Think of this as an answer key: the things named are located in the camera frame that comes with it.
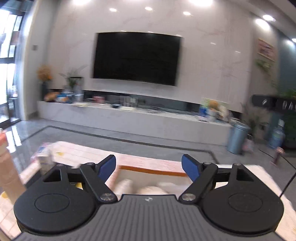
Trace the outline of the round cream cushion pad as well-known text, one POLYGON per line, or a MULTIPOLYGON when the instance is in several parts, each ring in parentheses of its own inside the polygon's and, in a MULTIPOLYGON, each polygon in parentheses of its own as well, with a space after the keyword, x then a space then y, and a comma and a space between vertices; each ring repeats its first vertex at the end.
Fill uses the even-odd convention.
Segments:
POLYGON ((171 182, 159 182, 156 186, 144 186, 136 189, 133 180, 124 179, 115 185, 114 194, 121 199, 123 194, 136 195, 168 195, 174 194, 179 197, 189 185, 174 184, 171 182))

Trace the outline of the water bottle jug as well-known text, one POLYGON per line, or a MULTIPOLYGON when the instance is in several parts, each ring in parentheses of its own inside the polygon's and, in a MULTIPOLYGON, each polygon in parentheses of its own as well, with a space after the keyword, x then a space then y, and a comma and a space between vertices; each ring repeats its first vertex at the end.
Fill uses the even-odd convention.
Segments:
POLYGON ((278 125, 276 128, 274 128, 270 140, 269 140, 269 146, 272 149, 276 149, 278 147, 281 147, 283 144, 283 141, 285 139, 285 132, 284 132, 284 125, 285 122, 283 120, 278 121, 278 125))

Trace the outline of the grey-blue trash bin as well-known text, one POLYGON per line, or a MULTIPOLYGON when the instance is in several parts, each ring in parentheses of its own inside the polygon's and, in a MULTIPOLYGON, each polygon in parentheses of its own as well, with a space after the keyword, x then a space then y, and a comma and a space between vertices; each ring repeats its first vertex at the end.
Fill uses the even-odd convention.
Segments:
POLYGON ((242 147, 245 139, 250 131, 250 127, 241 122, 235 122, 229 133, 227 151, 235 155, 239 155, 242 152, 242 147))

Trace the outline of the white tv cabinet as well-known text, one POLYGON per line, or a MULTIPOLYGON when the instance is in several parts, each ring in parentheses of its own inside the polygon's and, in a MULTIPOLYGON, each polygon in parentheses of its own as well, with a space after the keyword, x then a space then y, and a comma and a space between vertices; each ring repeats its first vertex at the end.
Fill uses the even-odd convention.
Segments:
POLYGON ((95 102, 37 102, 39 116, 106 131, 202 144, 225 145, 228 123, 201 121, 195 115, 157 112, 143 108, 112 108, 95 102))

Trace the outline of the white lace blanket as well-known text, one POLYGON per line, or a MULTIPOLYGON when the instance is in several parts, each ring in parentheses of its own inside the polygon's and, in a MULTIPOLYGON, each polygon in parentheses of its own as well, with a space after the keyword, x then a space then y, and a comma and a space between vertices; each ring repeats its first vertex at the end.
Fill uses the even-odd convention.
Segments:
MULTIPOLYGON (((62 141, 52 144, 44 144, 44 146, 48 146, 50 148, 54 161, 73 167, 78 167, 79 165, 87 162, 98 163, 105 157, 112 154, 111 151, 85 147, 62 141)), ((181 163, 176 161, 138 157, 120 153, 113 153, 113 155, 116 157, 116 168, 123 165, 159 171, 184 172, 182 170, 181 163)), ((292 207, 292 203, 285 196, 282 196, 281 200, 285 209, 283 218, 276 229, 276 233, 284 240, 295 240, 295 210, 292 207)), ((9 240, 12 240, 21 233, 16 223, 13 205, 6 195, 1 195, 1 231, 8 237, 9 240)))

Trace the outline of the pink small stool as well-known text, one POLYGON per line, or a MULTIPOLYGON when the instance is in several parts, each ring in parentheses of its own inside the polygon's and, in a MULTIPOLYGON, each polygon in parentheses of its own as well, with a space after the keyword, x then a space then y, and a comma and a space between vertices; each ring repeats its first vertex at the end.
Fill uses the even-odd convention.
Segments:
POLYGON ((278 164, 278 161, 280 159, 280 157, 285 153, 285 151, 283 150, 283 148, 281 147, 277 147, 275 149, 275 154, 274 154, 274 157, 273 157, 273 164, 274 165, 277 165, 278 164))

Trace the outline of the plush toys gift set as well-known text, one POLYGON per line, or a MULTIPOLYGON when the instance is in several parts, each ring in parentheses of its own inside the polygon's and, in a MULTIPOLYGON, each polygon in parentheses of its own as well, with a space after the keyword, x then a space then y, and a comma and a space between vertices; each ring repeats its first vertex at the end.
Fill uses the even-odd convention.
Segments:
POLYGON ((199 114, 204 116, 208 122, 223 121, 228 122, 228 103, 210 98, 203 98, 199 107, 199 114))

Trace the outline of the white wifi router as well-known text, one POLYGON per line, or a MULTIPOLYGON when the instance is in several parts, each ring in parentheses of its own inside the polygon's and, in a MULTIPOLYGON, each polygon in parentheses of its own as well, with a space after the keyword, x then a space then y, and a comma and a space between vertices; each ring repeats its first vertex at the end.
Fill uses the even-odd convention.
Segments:
POLYGON ((120 107, 123 110, 135 111, 137 109, 138 99, 130 96, 120 96, 120 107))

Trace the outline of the green potted plant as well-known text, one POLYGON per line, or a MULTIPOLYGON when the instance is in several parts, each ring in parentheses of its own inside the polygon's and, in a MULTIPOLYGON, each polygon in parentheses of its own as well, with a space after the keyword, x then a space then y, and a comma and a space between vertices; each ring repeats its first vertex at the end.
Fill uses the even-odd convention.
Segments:
POLYGON ((69 94, 72 98, 82 93, 84 77, 80 74, 80 72, 86 67, 87 65, 82 65, 78 68, 71 68, 66 74, 59 73, 59 75, 66 80, 68 87, 67 94, 69 94))

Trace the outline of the orange flower vase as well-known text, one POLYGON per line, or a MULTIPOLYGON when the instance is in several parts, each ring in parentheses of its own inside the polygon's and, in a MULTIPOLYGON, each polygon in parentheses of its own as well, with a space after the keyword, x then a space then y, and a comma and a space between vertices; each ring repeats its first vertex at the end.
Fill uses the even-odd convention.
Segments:
POLYGON ((37 69, 37 77, 41 81, 41 99, 49 93, 48 83, 52 80, 51 68, 48 65, 42 65, 37 69))

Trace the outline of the black television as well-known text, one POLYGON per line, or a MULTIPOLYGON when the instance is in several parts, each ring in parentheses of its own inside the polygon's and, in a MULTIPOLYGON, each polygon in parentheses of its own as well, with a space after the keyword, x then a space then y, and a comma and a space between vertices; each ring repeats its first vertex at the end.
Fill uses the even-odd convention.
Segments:
POLYGON ((158 33, 98 33, 92 77, 174 86, 182 43, 182 37, 158 33))

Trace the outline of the framed wall picture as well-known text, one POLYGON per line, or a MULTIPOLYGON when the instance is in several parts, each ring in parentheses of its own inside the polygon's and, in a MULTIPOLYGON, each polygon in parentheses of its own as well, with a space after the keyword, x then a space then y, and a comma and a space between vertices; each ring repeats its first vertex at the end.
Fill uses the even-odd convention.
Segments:
POLYGON ((271 61, 275 61, 275 48, 262 39, 258 39, 257 53, 271 61))

